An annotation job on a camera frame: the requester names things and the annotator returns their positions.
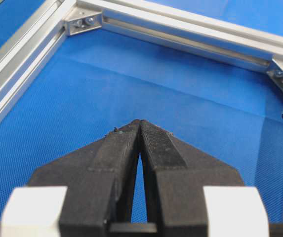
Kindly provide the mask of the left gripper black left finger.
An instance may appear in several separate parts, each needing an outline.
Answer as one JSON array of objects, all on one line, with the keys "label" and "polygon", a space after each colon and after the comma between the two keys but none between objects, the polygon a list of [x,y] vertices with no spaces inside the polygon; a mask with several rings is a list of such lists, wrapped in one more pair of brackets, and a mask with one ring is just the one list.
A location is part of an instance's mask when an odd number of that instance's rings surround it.
[{"label": "left gripper black left finger", "polygon": [[59,219],[63,237],[105,237],[110,222],[131,219],[140,120],[38,167],[29,187],[66,186]]}]

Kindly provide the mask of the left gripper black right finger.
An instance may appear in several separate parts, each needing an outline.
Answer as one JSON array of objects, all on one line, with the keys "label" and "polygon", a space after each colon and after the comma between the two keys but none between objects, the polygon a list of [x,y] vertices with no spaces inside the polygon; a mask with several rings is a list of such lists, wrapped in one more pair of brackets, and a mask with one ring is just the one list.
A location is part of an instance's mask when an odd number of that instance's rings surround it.
[{"label": "left gripper black right finger", "polygon": [[205,237],[208,217],[204,186],[244,186],[232,166],[140,122],[147,218],[161,237]]}]

